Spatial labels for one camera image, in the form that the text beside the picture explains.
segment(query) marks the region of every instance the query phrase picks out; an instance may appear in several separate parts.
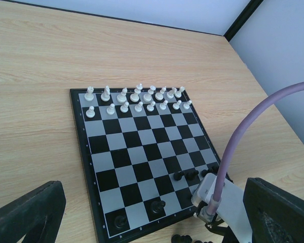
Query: chess board border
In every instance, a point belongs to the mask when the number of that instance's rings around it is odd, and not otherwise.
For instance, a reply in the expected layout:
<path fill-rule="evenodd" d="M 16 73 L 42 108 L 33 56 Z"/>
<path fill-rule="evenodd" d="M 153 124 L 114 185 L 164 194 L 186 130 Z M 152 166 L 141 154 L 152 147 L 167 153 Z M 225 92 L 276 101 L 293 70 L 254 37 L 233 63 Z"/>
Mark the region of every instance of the chess board border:
<path fill-rule="evenodd" d="M 104 88 L 95 88 L 94 93 L 103 93 Z M 191 206 L 187 209 L 184 209 L 178 213 L 175 214 L 174 217 L 170 218 L 170 216 L 161 218 L 157 221 L 152 221 L 149 224 L 147 224 L 148 227 L 146 229 L 142 230 L 141 228 L 133 229 L 128 232 L 122 233 L 122 235 L 115 235 L 114 237 L 109 238 L 108 232 L 107 232 L 107 226 L 106 222 L 104 221 L 104 213 L 101 205 L 100 195 L 97 187 L 96 182 L 96 176 L 93 168 L 93 163 L 91 159 L 91 152 L 88 142 L 87 133 L 85 130 L 85 122 L 84 118 L 82 117 L 83 111 L 82 107 L 79 101 L 79 94 L 86 93 L 87 89 L 70 89 L 70 99 L 71 99 L 71 105 L 73 109 L 73 117 L 74 117 L 74 123 L 77 130 L 77 137 L 79 142 L 79 147 L 81 151 L 81 159 L 83 163 L 83 168 L 85 171 L 85 178 L 87 183 L 87 190 L 89 193 L 90 198 L 90 206 L 95 222 L 95 228 L 96 228 L 96 236 L 98 238 L 99 243 L 115 243 L 115 242 L 121 242 L 126 243 L 133 241 L 135 239 L 138 239 L 140 237 L 143 237 L 145 235 L 148 235 L 152 232 L 155 232 L 157 230 L 160 230 L 162 228 L 165 228 L 169 225 L 172 225 L 174 223 L 177 223 L 179 221 L 182 221 L 186 218 L 189 218 L 193 215 L 195 211 L 195 206 Z M 110 88 L 111 93 L 120 93 L 122 91 L 122 88 Z M 133 93 L 134 88 L 128 88 L 128 93 Z M 186 90 L 183 92 L 183 96 L 186 97 L 187 100 L 189 100 L 189 96 L 186 92 Z M 198 124 L 201 126 L 202 131 L 205 135 L 205 138 L 212 149 L 215 158 L 218 163 L 220 163 L 220 158 L 212 144 L 212 142 L 209 139 L 208 134 L 206 133 L 206 130 L 201 123 L 200 118 L 198 117 L 198 114 L 194 108 L 193 105 L 191 105 L 191 109 L 193 110 L 193 114 L 196 115 L 196 120 Z"/>

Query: purple cable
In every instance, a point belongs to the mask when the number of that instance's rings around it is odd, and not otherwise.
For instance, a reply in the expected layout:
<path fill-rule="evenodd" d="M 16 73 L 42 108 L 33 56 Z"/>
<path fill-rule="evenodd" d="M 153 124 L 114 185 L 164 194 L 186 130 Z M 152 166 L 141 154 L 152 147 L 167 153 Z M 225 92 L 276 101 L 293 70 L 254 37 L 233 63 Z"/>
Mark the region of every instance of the purple cable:
<path fill-rule="evenodd" d="M 233 132 L 222 157 L 222 161 L 220 163 L 217 178 L 216 178 L 216 184 L 213 194 L 213 200 L 216 202 L 219 202 L 221 199 L 221 194 L 223 190 L 223 184 L 225 180 L 225 176 L 227 173 L 227 170 L 229 168 L 232 155 L 238 146 L 243 134 L 246 132 L 248 127 L 254 122 L 254 120 L 257 119 L 258 116 L 260 116 L 261 113 L 263 113 L 269 106 L 274 104 L 276 101 L 279 101 L 280 99 L 284 98 L 285 96 L 294 94 L 299 91 L 304 90 L 304 82 L 298 83 L 295 85 L 291 85 L 288 87 L 285 87 L 272 95 L 269 95 L 267 98 L 265 98 L 263 101 L 261 101 L 239 124 L 239 126 L 235 129 Z M 218 206 L 212 205 L 210 203 L 207 207 L 207 213 L 209 215 L 214 215 Z"/>

